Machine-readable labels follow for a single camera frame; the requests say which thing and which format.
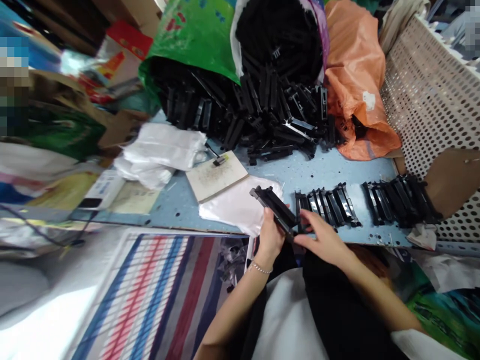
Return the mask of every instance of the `red and blue striped cloth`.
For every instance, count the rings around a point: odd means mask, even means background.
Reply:
[[[191,360],[227,297],[220,237],[143,234],[114,265],[72,360]]]

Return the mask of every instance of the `hand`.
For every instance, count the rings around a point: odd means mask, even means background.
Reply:
[[[295,244],[307,248],[320,259],[335,265],[343,272],[359,261],[334,228],[327,224],[320,215],[301,209],[300,216],[302,224],[309,224],[310,229],[313,229],[316,239],[307,235],[297,235],[293,239]]]
[[[258,263],[259,266],[265,266],[266,270],[271,269],[275,259],[280,254],[280,250],[282,250],[284,241],[285,234],[275,223],[274,212],[272,209],[265,207],[263,209],[263,224],[260,230],[260,245],[255,255],[255,262],[258,260],[262,262],[262,264]]]

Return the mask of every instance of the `white perforated metal panel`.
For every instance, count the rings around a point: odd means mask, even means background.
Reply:
[[[464,63],[418,16],[387,56],[383,105],[408,172],[421,179],[445,148],[480,148],[480,75]],[[480,189],[442,222],[439,238],[480,243]]]

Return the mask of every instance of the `wrist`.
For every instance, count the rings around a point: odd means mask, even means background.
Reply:
[[[355,276],[362,269],[364,264],[359,260],[353,251],[348,253],[341,264],[338,265],[338,268],[347,276],[347,278],[352,281]]]
[[[274,262],[276,258],[276,255],[268,253],[266,251],[261,251],[261,249],[259,248],[255,257],[253,258],[253,261],[263,270],[270,271],[274,267]]]

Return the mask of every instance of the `notepad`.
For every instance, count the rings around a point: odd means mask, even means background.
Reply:
[[[221,156],[226,161],[220,166],[214,165],[216,159],[213,158],[186,173],[199,204],[214,198],[249,175],[233,151],[228,151]]]

